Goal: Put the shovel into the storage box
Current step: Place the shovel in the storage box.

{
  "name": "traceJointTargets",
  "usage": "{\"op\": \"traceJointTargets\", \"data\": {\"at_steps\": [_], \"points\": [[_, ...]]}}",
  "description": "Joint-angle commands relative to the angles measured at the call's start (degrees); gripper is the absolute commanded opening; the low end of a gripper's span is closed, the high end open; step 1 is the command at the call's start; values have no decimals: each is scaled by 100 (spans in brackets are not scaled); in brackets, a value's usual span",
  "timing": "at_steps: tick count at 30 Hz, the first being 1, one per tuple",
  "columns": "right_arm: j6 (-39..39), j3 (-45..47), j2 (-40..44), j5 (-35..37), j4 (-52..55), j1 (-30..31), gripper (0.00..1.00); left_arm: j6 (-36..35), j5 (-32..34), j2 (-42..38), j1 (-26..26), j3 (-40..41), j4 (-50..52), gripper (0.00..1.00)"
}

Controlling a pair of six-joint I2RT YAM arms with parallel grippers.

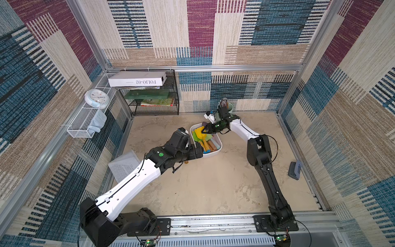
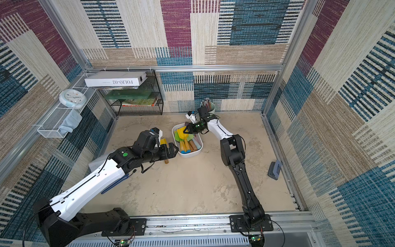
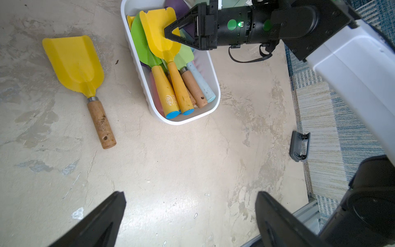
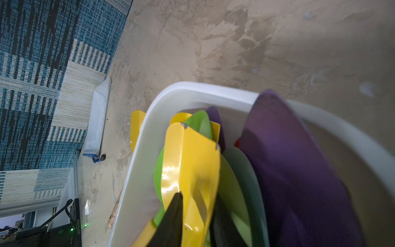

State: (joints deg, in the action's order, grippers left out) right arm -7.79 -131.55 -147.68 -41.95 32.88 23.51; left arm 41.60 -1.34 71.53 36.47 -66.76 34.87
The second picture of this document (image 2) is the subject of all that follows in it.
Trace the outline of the yellow scoop brown wooden handle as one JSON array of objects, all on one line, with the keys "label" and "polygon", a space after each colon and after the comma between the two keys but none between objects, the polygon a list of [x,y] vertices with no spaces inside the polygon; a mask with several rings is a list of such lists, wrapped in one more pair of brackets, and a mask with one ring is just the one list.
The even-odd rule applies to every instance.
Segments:
[{"label": "yellow scoop brown wooden handle", "polygon": [[161,160],[165,162],[165,164],[169,163],[169,147],[167,140],[165,138],[160,140],[160,148],[161,148]]}]

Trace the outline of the white plastic storage box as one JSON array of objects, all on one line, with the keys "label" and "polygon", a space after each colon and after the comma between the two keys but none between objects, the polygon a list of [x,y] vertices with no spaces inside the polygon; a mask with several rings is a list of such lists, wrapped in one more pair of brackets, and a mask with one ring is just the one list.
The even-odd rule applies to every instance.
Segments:
[{"label": "white plastic storage box", "polygon": [[[181,128],[181,127],[184,127],[184,126],[185,126],[185,124],[184,124],[184,123],[181,123],[181,124],[175,125],[175,126],[172,128],[173,139],[174,139],[174,132],[175,132],[177,129],[179,129],[179,128]],[[187,152],[186,154],[182,154],[182,153],[181,153],[180,143],[175,141],[175,144],[176,144],[176,146],[177,146],[178,149],[179,149],[178,154],[179,154],[181,157],[183,157],[183,158],[190,158],[190,157],[193,157],[193,156],[197,156],[198,154],[200,154],[200,153],[202,152],[202,150],[203,150],[203,141],[202,141],[200,135],[199,135],[199,134],[194,134],[193,141],[194,141],[194,143],[196,144],[196,146],[197,146],[197,148],[198,148],[198,151],[195,151],[195,152],[190,151],[190,152]]]}]

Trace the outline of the pale green trowel wooden handle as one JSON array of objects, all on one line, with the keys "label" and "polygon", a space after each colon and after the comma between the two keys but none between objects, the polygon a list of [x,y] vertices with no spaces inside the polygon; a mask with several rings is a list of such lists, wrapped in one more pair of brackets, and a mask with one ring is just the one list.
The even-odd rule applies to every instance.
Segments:
[{"label": "pale green trowel wooden handle", "polygon": [[193,138],[194,138],[194,135],[193,134],[189,134],[188,137],[187,137],[187,142],[188,142],[188,144],[190,146],[191,151],[195,152],[195,151],[198,151],[198,148],[197,148],[196,144],[194,143]]}]

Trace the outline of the green trowel yellow handle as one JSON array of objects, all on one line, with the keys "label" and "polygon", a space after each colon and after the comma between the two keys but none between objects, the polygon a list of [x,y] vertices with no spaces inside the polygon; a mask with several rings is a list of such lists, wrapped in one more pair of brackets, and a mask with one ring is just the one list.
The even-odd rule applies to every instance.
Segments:
[{"label": "green trowel yellow handle", "polygon": [[175,139],[176,142],[180,142],[181,141],[177,131],[174,132],[174,139]]}]

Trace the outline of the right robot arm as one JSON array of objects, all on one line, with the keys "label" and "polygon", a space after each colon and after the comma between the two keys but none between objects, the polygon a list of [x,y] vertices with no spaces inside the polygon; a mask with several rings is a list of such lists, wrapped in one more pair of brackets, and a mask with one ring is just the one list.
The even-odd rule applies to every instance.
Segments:
[{"label": "right robot arm", "polygon": [[186,126],[186,134],[212,133],[220,141],[221,159],[235,178],[242,200],[244,222],[248,229],[263,225],[267,219],[265,211],[253,191],[245,165],[244,139],[238,134],[229,132],[219,120],[219,116],[210,114],[205,107],[198,108],[199,119],[194,111],[186,114],[190,123]]}]

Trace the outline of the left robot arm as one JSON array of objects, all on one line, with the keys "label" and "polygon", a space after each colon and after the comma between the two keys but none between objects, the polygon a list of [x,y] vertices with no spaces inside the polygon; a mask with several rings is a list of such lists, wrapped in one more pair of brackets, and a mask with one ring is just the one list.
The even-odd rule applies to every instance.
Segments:
[{"label": "left robot arm", "polygon": [[169,160],[177,156],[174,143],[161,144],[161,130],[153,128],[139,134],[132,146],[110,153],[99,167],[65,192],[34,204],[34,217],[51,247],[65,247],[78,237],[109,232],[128,235],[132,231],[129,215],[121,208],[83,214],[80,210],[98,194],[125,175],[143,168],[144,163]]}]

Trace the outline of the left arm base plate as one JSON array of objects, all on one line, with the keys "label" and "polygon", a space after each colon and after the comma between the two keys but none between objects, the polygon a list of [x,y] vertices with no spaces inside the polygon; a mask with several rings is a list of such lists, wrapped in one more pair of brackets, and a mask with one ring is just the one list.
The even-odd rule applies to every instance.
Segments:
[{"label": "left arm base plate", "polygon": [[130,218],[128,222],[122,223],[113,231],[103,231],[102,237],[121,237],[121,236],[144,236],[147,225],[147,218]]}]

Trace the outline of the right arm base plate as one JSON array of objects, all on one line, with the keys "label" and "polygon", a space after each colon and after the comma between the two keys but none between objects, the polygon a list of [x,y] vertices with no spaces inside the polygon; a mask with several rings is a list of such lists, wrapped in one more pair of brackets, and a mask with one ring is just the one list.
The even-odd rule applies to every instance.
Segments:
[{"label": "right arm base plate", "polygon": [[246,215],[230,215],[229,222],[233,233],[271,232],[274,230],[273,221],[269,214],[255,220],[248,218]]}]

